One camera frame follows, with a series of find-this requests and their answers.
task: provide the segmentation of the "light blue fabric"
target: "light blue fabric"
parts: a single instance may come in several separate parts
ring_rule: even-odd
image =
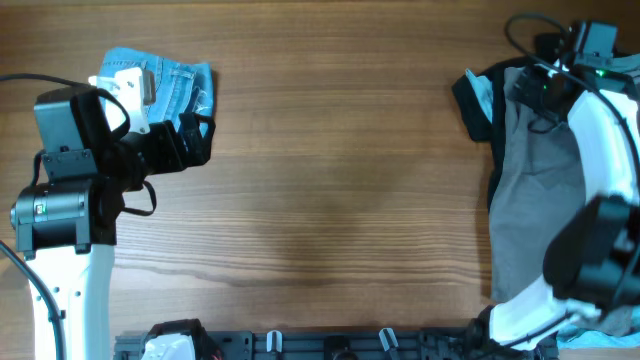
[[[631,315],[634,331],[627,336],[609,336],[595,330],[584,330],[576,326],[567,326],[558,333],[558,348],[631,348],[640,346],[640,307],[635,307]]]
[[[480,104],[482,112],[487,117],[487,119],[489,119],[489,122],[492,122],[493,87],[491,85],[491,80],[489,80],[486,76],[475,76],[475,74],[469,69],[467,69],[465,74],[467,75],[467,79],[469,79],[469,82],[471,83],[473,92],[478,98],[478,104]]]
[[[176,131],[181,133],[179,114],[213,114],[214,89],[209,64],[181,64],[157,55],[118,47],[106,53],[100,76],[113,77],[116,71],[133,67],[149,70],[154,75],[156,102],[145,106],[150,124],[171,120]],[[207,124],[200,124],[202,136],[207,128]]]

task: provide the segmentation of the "wooden table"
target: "wooden table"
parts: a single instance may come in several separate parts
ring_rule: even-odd
[[[209,330],[464,324],[490,303],[492,162],[450,86],[517,55],[502,26],[518,11],[617,22],[636,52],[640,36],[633,1],[26,3],[0,8],[0,73],[86,81],[126,46],[218,75],[211,161],[151,177],[156,214],[118,219],[112,336],[192,317]],[[51,88],[0,85],[0,236],[12,246],[9,209],[41,148],[32,106]],[[27,281],[5,258],[0,289],[0,358],[32,358]]]

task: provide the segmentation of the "black plastic part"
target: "black plastic part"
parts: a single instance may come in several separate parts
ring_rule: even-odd
[[[349,338],[335,335],[324,339],[324,360],[358,360],[358,356],[351,351]]]
[[[561,121],[566,122],[566,114],[570,110],[572,99],[567,99],[567,91],[553,86],[546,76],[545,70],[533,65],[527,65],[516,80],[510,93],[509,100],[528,106],[541,117],[538,122],[528,124],[529,130],[535,133],[545,133],[554,129]]]
[[[615,25],[582,21],[573,24],[572,29],[573,52],[582,57],[613,58],[613,48],[618,34]]]
[[[144,94],[142,96],[142,103],[144,105],[151,105],[156,102],[156,81],[153,77],[153,71],[151,70],[142,70],[142,81],[144,85]]]
[[[47,153],[89,149],[100,154],[112,142],[95,87],[46,92],[38,96],[34,112]]]
[[[50,152],[42,156],[44,168],[50,181],[92,177],[98,173],[98,166],[91,150],[71,150]]]
[[[214,359],[214,356],[224,358],[224,353],[216,345],[216,342],[207,335],[207,331],[202,327],[198,319],[177,320],[156,324],[151,328],[143,343],[155,339],[158,336],[170,334],[191,336],[196,360],[210,360]]]
[[[91,244],[115,245],[123,208],[119,188],[96,179],[27,187],[15,205],[16,250],[33,259],[42,248],[75,245],[87,253]]]
[[[547,249],[544,277],[554,296],[605,311],[640,305],[639,215],[638,207],[621,197],[592,199]]]
[[[460,345],[462,337],[441,335],[443,329],[395,332],[398,339],[397,356],[400,360],[463,360],[483,354],[476,350],[465,355]],[[448,333],[464,336],[465,328],[451,328]],[[251,332],[208,332],[224,353],[224,360],[273,360],[274,354],[267,352],[266,334]],[[118,336],[115,343],[114,360],[139,360],[144,348],[144,335]],[[361,333],[292,333],[283,334],[283,360],[325,360],[326,340],[343,338],[360,360],[387,360],[376,332]],[[488,360],[557,360],[558,348],[552,338],[543,340],[533,351],[508,352],[488,357]]]
[[[139,158],[144,176],[180,172],[187,168],[187,155],[182,139],[171,121],[149,125],[148,134],[129,133],[121,141],[130,148],[132,158]],[[139,190],[142,181],[134,189]]]
[[[185,141],[189,166],[204,165],[211,158],[211,141],[216,130],[213,118],[198,115],[196,113],[180,114],[182,124],[182,136]],[[207,124],[207,132],[204,137],[200,132],[200,124]]]
[[[625,94],[634,101],[640,100],[638,88],[633,81],[633,77],[606,70],[601,73],[602,75],[598,75],[598,70],[600,69],[595,66],[575,65],[572,73],[596,89]]]

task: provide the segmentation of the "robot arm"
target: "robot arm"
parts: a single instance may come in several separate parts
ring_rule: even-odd
[[[99,88],[74,86],[38,97],[35,115],[49,182],[36,185],[36,179],[22,191],[11,209],[11,223],[17,250],[51,293],[61,319],[62,334],[56,337],[51,309],[31,284],[39,360],[56,357],[54,340],[60,337],[63,349],[58,352],[67,360],[109,358],[116,218],[121,212],[153,212],[126,208],[123,192],[146,187],[155,209],[146,176],[179,172],[209,159],[210,138],[199,131],[201,121],[211,125],[209,119],[181,114],[180,133],[170,121],[148,123],[142,109],[153,101],[151,79],[134,68],[114,79],[90,79]],[[107,102],[106,116],[101,97],[117,101]]]
[[[612,58],[615,28],[613,37],[611,32],[606,24],[575,26],[569,63],[627,120],[628,133],[593,92],[578,92],[572,100],[566,119],[579,147],[587,203],[550,244],[543,275],[491,311],[489,337],[502,346],[532,350],[568,324],[640,303],[640,279],[634,274],[640,247],[638,96],[630,78],[605,76],[605,71],[594,67]]]

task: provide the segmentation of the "black cable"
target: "black cable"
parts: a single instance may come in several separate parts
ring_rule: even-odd
[[[54,83],[67,85],[67,86],[91,86],[89,84],[83,84],[76,81],[66,80],[66,79],[55,77],[55,76],[42,75],[42,74],[21,73],[21,74],[0,75],[0,81],[7,81],[7,80],[42,80],[42,81],[54,82]]]
[[[53,338],[56,347],[56,359],[64,360],[64,344],[62,336],[62,318],[60,317],[60,312],[58,311],[58,305],[56,305],[56,301],[53,298],[53,295],[49,292],[46,285],[42,282],[38,274],[36,274],[31,268],[16,255],[7,244],[5,244],[2,240],[0,240],[0,250],[15,264],[15,266],[31,281],[33,286],[40,293],[40,297],[44,301],[47,306],[47,310],[49,311],[49,321],[51,321],[51,325],[53,326]]]
[[[156,191],[153,189],[153,186],[148,181],[143,181],[144,187],[149,191],[149,198],[151,198],[151,210],[140,210],[133,208],[124,208],[122,211],[132,215],[138,216],[150,216],[156,211],[156,206],[158,206],[158,199],[156,198]]]
[[[627,138],[627,142],[629,143],[629,148],[631,150],[631,157],[633,158],[633,166],[635,168],[635,173],[636,173],[636,185],[638,186],[638,191],[640,191],[640,158],[638,157],[638,148],[636,147],[636,143],[633,140],[633,136],[631,135],[631,130],[629,129],[629,124],[627,124],[627,121],[625,118],[622,117],[622,115],[620,115],[620,112],[618,111],[618,109],[616,109],[615,106],[613,106],[613,104],[611,103],[611,101],[609,101],[609,99],[607,99],[604,95],[602,95],[600,93],[600,91],[598,91],[598,89],[596,89],[594,86],[592,86],[591,84],[583,81],[582,79],[562,70],[561,68],[558,68],[550,63],[548,63],[547,61],[543,60],[542,58],[540,58],[539,56],[537,56],[536,54],[533,54],[531,52],[529,52],[527,49],[525,49],[522,45],[520,45],[518,42],[516,42],[513,39],[513,36],[511,35],[511,25],[519,20],[524,20],[524,19],[533,19],[533,20],[542,20],[547,22],[548,24],[553,25],[554,27],[558,28],[560,30],[560,32],[562,33],[563,37],[566,38],[567,36],[567,31],[564,29],[564,27],[562,26],[562,24],[560,24],[558,21],[542,15],[542,14],[535,14],[535,13],[524,13],[524,14],[517,14],[512,16],[511,18],[509,18],[509,20],[507,21],[507,23],[504,25],[504,35],[507,37],[507,40],[509,41],[509,43],[511,44],[511,46],[513,46],[514,48],[516,48],[518,51],[520,51],[521,53],[523,53],[524,55],[526,55],[528,58],[544,65],[546,68],[550,69],[550,70],[554,70],[556,71],[558,74],[566,77],[567,79],[573,81],[574,83],[580,85],[581,87],[583,87],[585,90],[592,92],[598,99],[600,99],[608,108],[609,110],[611,110],[611,112],[613,113],[613,116],[616,118],[616,120],[618,120],[618,123],[620,124],[620,126],[622,127],[622,132],[624,133],[625,137]]]
[[[501,352],[503,352],[503,351],[509,350],[509,349],[513,348],[514,346],[516,346],[516,345],[520,345],[520,344],[522,344],[522,343],[529,342],[529,341],[531,341],[532,339],[535,339],[535,338],[537,338],[538,336],[543,335],[543,334],[544,334],[544,333],[546,333],[547,331],[549,331],[549,330],[553,329],[554,327],[556,327],[556,326],[560,325],[563,321],[565,321],[565,320],[569,319],[571,316],[573,316],[573,314],[572,314],[572,313],[566,313],[564,316],[562,316],[562,317],[561,317],[561,318],[559,318],[558,320],[556,320],[556,321],[552,322],[551,324],[549,324],[549,325],[545,326],[545,327],[544,327],[544,328],[542,328],[541,330],[538,330],[538,331],[534,332],[534,333],[533,333],[533,334],[531,334],[531,335],[527,335],[527,336],[525,336],[525,337],[523,337],[523,338],[520,338],[520,339],[518,339],[518,340],[512,341],[512,342],[510,342],[510,343],[508,343],[508,344],[502,345],[502,346],[500,346],[500,347],[498,347],[498,348],[496,348],[496,349],[493,349],[493,350],[491,350],[491,351],[488,351],[488,352],[486,352],[486,353],[484,353],[484,354],[482,354],[482,355],[480,355],[480,356],[478,356],[478,357],[475,357],[475,358],[473,358],[473,359],[471,359],[471,360],[480,360],[480,359],[487,358],[487,357],[489,357],[489,356],[494,356],[494,355],[497,355],[497,354],[499,354],[499,353],[501,353]]]
[[[33,178],[31,179],[31,187],[38,185],[40,178],[40,164],[42,163],[42,155],[45,154],[44,149],[38,151],[33,157]]]
[[[540,102],[540,104],[544,103],[543,98],[544,98],[544,92],[540,91],[540,97],[538,98],[538,101]],[[536,124],[541,122],[547,122],[551,125],[547,128],[540,130],[536,127]],[[527,130],[533,134],[545,135],[558,129],[561,126],[561,124],[562,124],[561,121],[549,119],[547,116],[540,116],[527,124]]]

